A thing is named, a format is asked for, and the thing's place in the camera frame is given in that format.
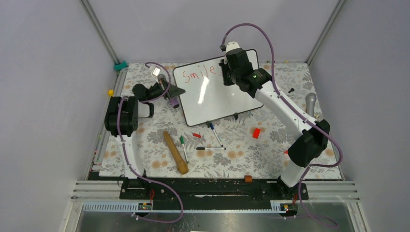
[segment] floral pattern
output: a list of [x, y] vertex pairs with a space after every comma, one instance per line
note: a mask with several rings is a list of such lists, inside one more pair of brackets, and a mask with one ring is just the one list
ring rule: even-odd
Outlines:
[[[183, 64], [165, 64], [172, 71]], [[261, 64], [269, 73], [271, 64]], [[306, 64], [275, 64], [275, 79], [299, 107], [305, 109], [305, 96], [315, 92]], [[132, 87], [142, 83], [149, 87], [154, 84], [148, 68], [143, 64], [130, 64], [121, 95], [132, 95]], [[285, 126], [266, 107], [213, 121], [218, 136], [227, 147], [226, 151], [196, 150], [198, 146], [219, 146], [211, 129], [205, 124], [188, 127], [183, 117], [182, 107], [172, 108], [169, 102], [161, 98], [153, 102], [153, 118], [139, 119], [137, 130], [143, 165], [148, 176], [155, 177], [207, 177], [207, 178], [277, 178], [289, 163], [285, 151], [293, 142]], [[322, 118], [318, 102], [315, 105], [315, 117]], [[252, 137], [255, 128], [261, 129], [258, 139]], [[189, 157], [189, 172], [181, 175], [175, 161], [163, 139], [162, 133], [168, 131], [179, 152], [183, 154], [179, 136], [183, 135]], [[331, 144], [314, 160], [315, 163], [333, 164], [336, 158]], [[119, 176], [124, 173], [124, 163], [120, 149], [114, 137], [110, 136], [105, 156], [100, 169], [101, 176]], [[335, 168], [313, 167], [306, 178], [341, 179], [340, 171]]]

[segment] teal clamp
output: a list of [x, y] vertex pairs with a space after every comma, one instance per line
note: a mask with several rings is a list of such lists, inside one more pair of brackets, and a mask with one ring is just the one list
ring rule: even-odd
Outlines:
[[127, 66], [128, 66], [127, 62], [123, 61], [121, 64], [114, 65], [114, 69], [115, 71], [119, 71]]

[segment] gray microphone-shaped object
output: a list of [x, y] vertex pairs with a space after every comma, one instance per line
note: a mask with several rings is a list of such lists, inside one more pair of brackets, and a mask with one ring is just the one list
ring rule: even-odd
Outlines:
[[306, 95], [306, 113], [312, 117], [315, 117], [315, 102], [316, 102], [316, 94], [308, 93]]

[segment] blue marker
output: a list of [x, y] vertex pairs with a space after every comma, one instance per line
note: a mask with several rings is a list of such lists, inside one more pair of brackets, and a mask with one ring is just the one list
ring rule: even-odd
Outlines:
[[210, 125], [212, 131], [214, 132], [216, 138], [218, 139], [218, 142], [219, 142], [220, 146], [223, 146], [222, 143], [220, 142], [219, 138], [218, 138], [217, 132], [215, 131], [214, 125], [212, 125], [212, 122], [209, 123], [209, 125]]

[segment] wooden rolling pin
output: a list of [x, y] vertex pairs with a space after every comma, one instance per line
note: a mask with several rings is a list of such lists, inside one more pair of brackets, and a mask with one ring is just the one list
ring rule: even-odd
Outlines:
[[171, 150], [171, 154], [174, 157], [176, 168], [178, 169], [179, 173], [186, 174], [188, 172], [188, 165], [182, 159], [181, 154], [179, 153], [174, 142], [172, 141], [171, 136], [169, 135], [167, 131], [164, 131], [164, 139], [167, 142], [169, 149]]

